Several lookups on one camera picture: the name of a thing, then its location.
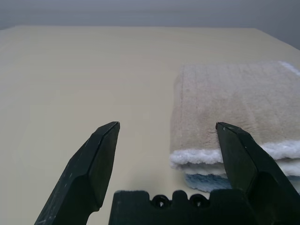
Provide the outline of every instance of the beige towel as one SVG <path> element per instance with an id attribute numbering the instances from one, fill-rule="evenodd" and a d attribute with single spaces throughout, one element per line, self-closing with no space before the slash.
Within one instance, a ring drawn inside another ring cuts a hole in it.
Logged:
<path id="1" fill-rule="evenodd" d="M 174 94 L 172 167 L 225 173 L 220 121 L 249 132 L 286 175 L 300 176 L 300 72 L 288 63 L 184 66 Z"/>

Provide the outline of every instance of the table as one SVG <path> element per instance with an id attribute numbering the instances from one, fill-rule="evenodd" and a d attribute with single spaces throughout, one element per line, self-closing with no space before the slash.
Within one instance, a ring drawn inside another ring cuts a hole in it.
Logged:
<path id="1" fill-rule="evenodd" d="M 171 198 L 173 81 L 183 64 L 283 60 L 300 51 L 256 29 L 17 26 L 0 31 L 0 223 L 33 224 L 72 155 L 110 121 L 121 129 L 100 212 L 116 190 Z"/>

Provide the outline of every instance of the gray wall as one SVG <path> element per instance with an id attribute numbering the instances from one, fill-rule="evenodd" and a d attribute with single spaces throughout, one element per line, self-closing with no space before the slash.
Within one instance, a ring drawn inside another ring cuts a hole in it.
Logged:
<path id="1" fill-rule="evenodd" d="M 300 0 L 0 0 L 27 25 L 254 27 L 300 49 Z"/>

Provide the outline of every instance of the folded towel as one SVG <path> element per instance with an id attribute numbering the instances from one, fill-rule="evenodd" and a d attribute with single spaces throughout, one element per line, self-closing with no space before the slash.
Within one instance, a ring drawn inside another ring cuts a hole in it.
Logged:
<path id="1" fill-rule="evenodd" d="M 173 168 L 223 176 L 222 121 L 249 132 L 287 176 L 300 176 L 300 72 L 288 63 L 184 66 L 174 96 Z"/>
<path id="2" fill-rule="evenodd" d="M 287 176 L 291 184 L 300 193 L 300 177 Z M 201 174 L 185 174 L 184 180 L 192 189 L 198 189 L 204 192 L 211 192 L 215 189 L 231 189 L 231 185 L 227 176 L 223 175 L 201 175 Z"/>

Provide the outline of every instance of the blue towel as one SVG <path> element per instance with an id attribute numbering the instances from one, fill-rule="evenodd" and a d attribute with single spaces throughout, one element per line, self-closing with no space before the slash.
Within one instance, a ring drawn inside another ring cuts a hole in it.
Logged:
<path id="1" fill-rule="evenodd" d="M 289 181 L 293 184 L 299 192 L 300 177 L 288 176 Z M 201 175 L 201 174 L 185 174 L 185 182 L 192 189 L 198 189 L 204 192 L 211 192 L 215 189 L 231 189 L 229 180 L 225 176 L 214 174 Z"/>

